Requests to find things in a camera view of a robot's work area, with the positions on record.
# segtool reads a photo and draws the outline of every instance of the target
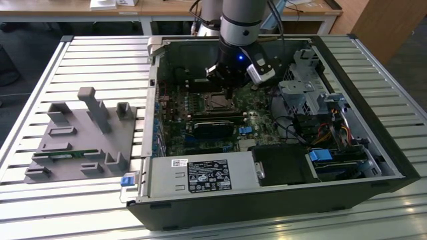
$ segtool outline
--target aluminum slatted table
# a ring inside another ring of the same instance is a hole
[[[421,179],[352,209],[149,231],[119,202],[119,177],[23,184],[23,172],[49,118],[49,104],[77,101],[82,86],[106,107],[137,107],[130,171],[139,167],[149,65],[146,36],[74,37],[61,42],[0,150],[0,239],[394,239],[427,237],[427,116],[358,40],[324,36]],[[338,92],[333,77],[325,75]]]

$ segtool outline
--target blue tab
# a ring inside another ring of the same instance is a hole
[[[246,127],[238,127],[238,134],[249,134],[252,133],[252,127],[246,126]]]
[[[133,176],[121,177],[121,181],[119,181],[121,187],[130,187],[133,185],[134,185],[134,177]]]
[[[308,156],[309,156],[309,159],[312,162],[332,160],[329,150],[326,150],[326,149],[314,149],[308,153]]]
[[[244,128],[244,133],[245,133],[245,134],[252,133],[252,127],[250,127],[250,126],[246,126],[246,127]]]

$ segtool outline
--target green circuit board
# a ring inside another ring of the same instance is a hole
[[[232,100],[228,102],[220,97],[222,93],[187,93],[178,87],[174,91],[167,92],[170,93],[166,101],[161,103],[165,106],[162,134],[166,156],[217,153],[218,151],[238,152],[245,151],[245,148],[240,146],[242,142],[245,145],[248,143],[266,145],[280,142],[268,109],[269,99],[262,89],[253,91],[248,84],[233,93]],[[244,113],[244,124],[233,125],[229,137],[197,140],[192,135],[192,121],[186,120],[186,115],[209,113],[210,107],[214,108],[216,113]],[[240,134],[238,128],[244,127],[250,127],[250,133]]]

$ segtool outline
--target power supply label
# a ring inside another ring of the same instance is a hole
[[[187,191],[192,194],[232,189],[232,180],[225,159],[187,162],[186,170]]]

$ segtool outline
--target circuit board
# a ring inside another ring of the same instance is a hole
[[[237,89],[232,100],[225,99],[222,92],[190,93],[178,86],[159,90],[167,92],[159,97],[166,156],[240,152],[250,146],[280,142],[268,96],[262,89],[254,91],[250,86],[248,84]],[[196,118],[202,116],[209,116],[209,120],[194,123]],[[197,138],[193,128],[206,122],[229,123],[232,129],[228,136]]]

